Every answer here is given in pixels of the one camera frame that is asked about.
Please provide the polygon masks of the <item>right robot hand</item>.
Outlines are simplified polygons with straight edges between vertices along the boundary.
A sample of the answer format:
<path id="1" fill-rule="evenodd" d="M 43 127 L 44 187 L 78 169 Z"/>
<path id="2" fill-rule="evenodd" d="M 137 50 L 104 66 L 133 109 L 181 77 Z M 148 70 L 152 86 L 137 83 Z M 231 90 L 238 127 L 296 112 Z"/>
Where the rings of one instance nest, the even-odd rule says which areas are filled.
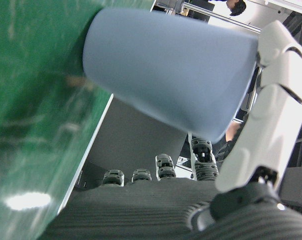
<path id="1" fill-rule="evenodd" d="M 225 60 L 142 89 L 132 77 L 122 90 L 105 85 L 157 120 L 212 141 L 239 107 L 254 66 L 261 91 L 214 180 L 165 177 L 80 195 L 42 234 L 44 240 L 302 240 L 302 214 L 281 204 L 277 187 L 302 124 L 302 47 L 274 21 L 258 38 L 206 26 L 211 37 L 234 37 L 244 50 L 204 52 Z"/>

